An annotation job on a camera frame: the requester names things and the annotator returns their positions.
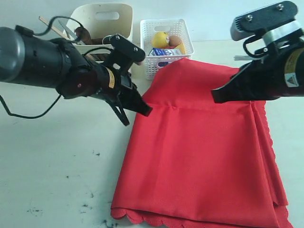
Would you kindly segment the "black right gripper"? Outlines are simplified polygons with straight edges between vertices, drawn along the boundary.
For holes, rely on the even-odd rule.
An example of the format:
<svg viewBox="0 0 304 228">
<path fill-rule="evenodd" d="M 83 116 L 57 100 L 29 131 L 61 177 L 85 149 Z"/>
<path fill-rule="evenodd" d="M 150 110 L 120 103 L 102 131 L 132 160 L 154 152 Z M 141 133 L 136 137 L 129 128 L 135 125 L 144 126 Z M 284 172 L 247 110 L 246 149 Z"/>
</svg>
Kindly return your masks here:
<svg viewBox="0 0 304 228">
<path fill-rule="evenodd" d="M 304 96 L 304 43 L 281 48 L 278 56 L 246 64 L 223 86 L 211 90 L 213 101 L 276 100 Z"/>
</svg>

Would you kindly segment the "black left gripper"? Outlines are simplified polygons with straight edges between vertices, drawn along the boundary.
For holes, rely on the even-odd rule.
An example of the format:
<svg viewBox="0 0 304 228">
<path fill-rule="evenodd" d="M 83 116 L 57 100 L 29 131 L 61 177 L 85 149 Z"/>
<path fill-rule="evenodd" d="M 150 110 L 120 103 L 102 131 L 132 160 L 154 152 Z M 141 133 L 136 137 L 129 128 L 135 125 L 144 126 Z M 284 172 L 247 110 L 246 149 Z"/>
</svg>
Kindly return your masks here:
<svg viewBox="0 0 304 228">
<path fill-rule="evenodd" d="M 57 39 L 56 44 L 70 57 L 69 71 L 56 86 L 65 99 L 90 96 L 105 100 L 124 126 L 130 124 L 124 109 L 149 116 L 152 107 L 131 80 L 129 68 L 134 63 L 128 57 L 112 47 L 104 61 L 97 63 L 80 54 L 70 41 Z"/>
</svg>

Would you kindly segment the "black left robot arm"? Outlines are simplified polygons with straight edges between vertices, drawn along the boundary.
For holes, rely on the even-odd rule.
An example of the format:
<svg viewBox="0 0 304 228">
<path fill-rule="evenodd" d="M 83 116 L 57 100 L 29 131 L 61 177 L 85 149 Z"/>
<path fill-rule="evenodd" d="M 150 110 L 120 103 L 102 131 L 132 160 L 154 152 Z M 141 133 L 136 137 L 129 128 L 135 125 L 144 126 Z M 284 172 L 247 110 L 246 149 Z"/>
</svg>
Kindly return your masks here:
<svg viewBox="0 0 304 228">
<path fill-rule="evenodd" d="M 73 40 L 43 40 L 42 33 L 17 25 L 0 29 L 0 80 L 27 86 L 53 88 L 64 99 L 92 97 L 105 101 L 123 125 L 130 110 L 148 116 L 148 106 L 129 69 L 145 60 L 145 52 L 120 34 L 111 35 L 109 54 L 102 63 L 80 53 Z"/>
</svg>

